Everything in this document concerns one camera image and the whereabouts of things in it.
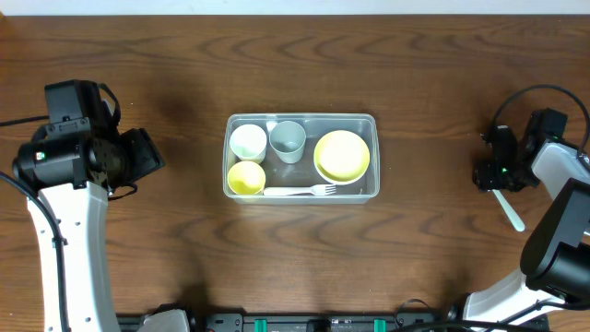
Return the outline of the yellow plastic cup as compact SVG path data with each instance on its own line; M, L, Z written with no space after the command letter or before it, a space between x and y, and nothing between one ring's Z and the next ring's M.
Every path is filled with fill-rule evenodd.
M266 173L258 163L240 161L228 171L227 183L236 195L258 195L266 186Z

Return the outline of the grey plastic cup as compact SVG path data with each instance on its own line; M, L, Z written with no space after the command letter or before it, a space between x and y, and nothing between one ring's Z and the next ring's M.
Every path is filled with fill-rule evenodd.
M271 147L287 164L296 163L302 158L306 139L304 128L293 121L278 123L269 136Z

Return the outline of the white plastic bowl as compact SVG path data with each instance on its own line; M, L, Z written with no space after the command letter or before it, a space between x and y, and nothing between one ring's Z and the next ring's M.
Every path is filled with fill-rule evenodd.
M354 184L360 178L362 178L367 171L366 168L360 168L354 172L345 173L344 175L334 175L326 171L320 164L315 164L314 168L322 179L326 180L330 184L335 185Z

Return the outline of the light green plastic spoon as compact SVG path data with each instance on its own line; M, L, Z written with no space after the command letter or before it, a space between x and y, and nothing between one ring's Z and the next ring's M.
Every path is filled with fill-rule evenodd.
M520 216L517 212L513 209L512 205L508 202L508 200L504 197L500 190L492 190L492 193L498 200L501 208L503 209L506 217L513 225L514 229L518 232L525 231L525 223L522 221Z

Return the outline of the pink plastic fork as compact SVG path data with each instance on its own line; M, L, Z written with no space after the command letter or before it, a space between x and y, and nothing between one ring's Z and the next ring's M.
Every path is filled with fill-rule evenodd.
M334 184L316 184L310 187L267 187L263 194L265 196L328 196L335 192L336 186Z

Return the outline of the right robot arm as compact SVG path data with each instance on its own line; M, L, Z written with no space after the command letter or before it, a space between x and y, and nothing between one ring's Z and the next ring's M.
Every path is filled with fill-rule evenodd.
M563 140L567 117L552 109L535 111L517 138L506 125L491 124L483 139L493 157L478 162L473 182L491 191L518 231L524 223L503 197L544 185L552 200L531 232L520 266L486 290L466 296L458 318L520 326L554 310L589 307L589 171L577 148Z

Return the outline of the yellow plastic bowl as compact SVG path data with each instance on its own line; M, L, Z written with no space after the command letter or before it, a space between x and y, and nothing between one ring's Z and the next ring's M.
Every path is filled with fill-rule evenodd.
M336 130L322 136L314 147L313 165L320 164L334 175L344 175L360 168L368 170L371 153L367 143L357 134Z

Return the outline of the white plastic cup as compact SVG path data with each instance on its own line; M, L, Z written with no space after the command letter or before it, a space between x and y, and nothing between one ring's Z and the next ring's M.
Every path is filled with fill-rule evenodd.
M230 136L230 149L240 159L261 163L266 157L265 130L255 124L244 124Z

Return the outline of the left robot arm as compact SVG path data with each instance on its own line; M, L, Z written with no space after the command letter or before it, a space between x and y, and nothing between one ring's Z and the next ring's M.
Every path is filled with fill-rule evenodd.
M143 129L120 133L120 104L104 83L67 80L44 89L49 122L22 144L6 178L27 198L41 258L47 331L189 330L185 312L151 322L118 317L106 255L115 191L165 165Z

